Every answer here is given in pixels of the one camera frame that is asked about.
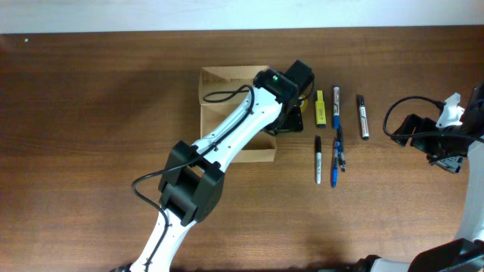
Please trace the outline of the yellow highlighter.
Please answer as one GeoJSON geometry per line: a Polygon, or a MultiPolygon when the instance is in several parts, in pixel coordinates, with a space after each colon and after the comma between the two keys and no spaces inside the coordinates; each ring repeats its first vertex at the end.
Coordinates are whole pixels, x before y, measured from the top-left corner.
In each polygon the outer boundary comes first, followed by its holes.
{"type": "Polygon", "coordinates": [[[322,90],[317,90],[315,95],[315,119],[316,125],[319,128],[325,128],[327,125],[326,120],[326,110],[324,103],[324,92],[322,90]]]}

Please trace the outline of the black sharpie marker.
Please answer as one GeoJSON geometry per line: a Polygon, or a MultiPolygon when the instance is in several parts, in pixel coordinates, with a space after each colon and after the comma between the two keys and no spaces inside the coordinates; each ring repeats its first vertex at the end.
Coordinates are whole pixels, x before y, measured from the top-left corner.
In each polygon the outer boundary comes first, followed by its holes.
{"type": "Polygon", "coordinates": [[[317,184],[321,183],[321,165],[322,165],[321,137],[319,135],[316,135],[315,136],[315,182],[317,184]]]}

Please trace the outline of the blue whiteboard marker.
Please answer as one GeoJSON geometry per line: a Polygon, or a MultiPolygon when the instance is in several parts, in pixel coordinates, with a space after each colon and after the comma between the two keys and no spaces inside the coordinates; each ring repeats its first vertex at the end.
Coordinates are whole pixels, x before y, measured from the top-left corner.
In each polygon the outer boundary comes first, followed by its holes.
{"type": "Polygon", "coordinates": [[[340,87],[333,86],[333,126],[334,129],[340,128],[340,87]]]}

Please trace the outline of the brown cardboard box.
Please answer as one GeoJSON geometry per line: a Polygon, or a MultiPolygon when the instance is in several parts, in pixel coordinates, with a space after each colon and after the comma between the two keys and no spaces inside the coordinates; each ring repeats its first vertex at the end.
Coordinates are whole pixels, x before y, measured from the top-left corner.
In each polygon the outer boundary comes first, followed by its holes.
{"type": "MultiPolygon", "coordinates": [[[[247,93],[236,94],[223,102],[242,85],[251,85],[255,75],[267,66],[211,66],[200,71],[200,136],[204,137],[222,123],[243,101],[247,93]]],[[[272,162],[277,151],[276,140],[261,131],[235,156],[233,163],[272,162]]]]}

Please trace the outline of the black whiteboard marker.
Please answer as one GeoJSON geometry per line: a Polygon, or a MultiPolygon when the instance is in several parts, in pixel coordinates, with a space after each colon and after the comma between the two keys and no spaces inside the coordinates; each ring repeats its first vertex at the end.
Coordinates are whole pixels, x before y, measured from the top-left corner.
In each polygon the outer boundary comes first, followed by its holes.
{"type": "Polygon", "coordinates": [[[360,113],[361,136],[367,141],[369,139],[368,118],[366,113],[365,99],[362,95],[358,96],[358,110],[360,113]]]}

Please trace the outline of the yellow tape roll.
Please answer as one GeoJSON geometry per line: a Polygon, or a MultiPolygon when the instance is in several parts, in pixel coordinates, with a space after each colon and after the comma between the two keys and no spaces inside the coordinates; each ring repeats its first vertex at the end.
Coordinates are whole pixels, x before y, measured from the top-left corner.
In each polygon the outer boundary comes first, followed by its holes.
{"type": "Polygon", "coordinates": [[[299,107],[302,113],[306,110],[307,104],[307,97],[305,95],[301,95],[299,97],[299,107]]]}

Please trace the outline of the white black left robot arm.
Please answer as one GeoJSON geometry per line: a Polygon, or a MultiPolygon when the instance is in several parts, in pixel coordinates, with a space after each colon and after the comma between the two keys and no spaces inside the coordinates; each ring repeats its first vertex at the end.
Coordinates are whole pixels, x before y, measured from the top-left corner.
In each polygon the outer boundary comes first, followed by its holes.
{"type": "Polygon", "coordinates": [[[247,96],[213,131],[193,144],[179,141],[165,168],[136,178],[133,193],[154,207],[158,218],[140,256],[118,269],[168,271],[188,231],[221,199],[225,171],[236,155],[261,131],[277,135],[314,81],[312,68],[301,60],[284,73],[258,72],[233,92],[247,96]]]}

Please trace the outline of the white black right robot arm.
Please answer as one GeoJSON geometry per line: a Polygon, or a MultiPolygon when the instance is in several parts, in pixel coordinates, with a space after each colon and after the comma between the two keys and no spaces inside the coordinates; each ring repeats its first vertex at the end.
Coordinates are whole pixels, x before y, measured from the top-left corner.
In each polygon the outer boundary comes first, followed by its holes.
{"type": "Polygon", "coordinates": [[[427,155],[428,163],[456,173],[460,160],[469,160],[469,180],[464,213],[455,238],[446,244],[418,254],[410,262],[391,261],[369,255],[354,264],[351,271],[482,271],[483,270],[483,84],[477,85],[465,108],[460,95],[444,101],[419,96],[440,110],[437,121],[408,115],[393,133],[387,130],[392,110],[411,100],[395,102],[383,120],[383,132],[400,146],[410,144],[427,155]]]}

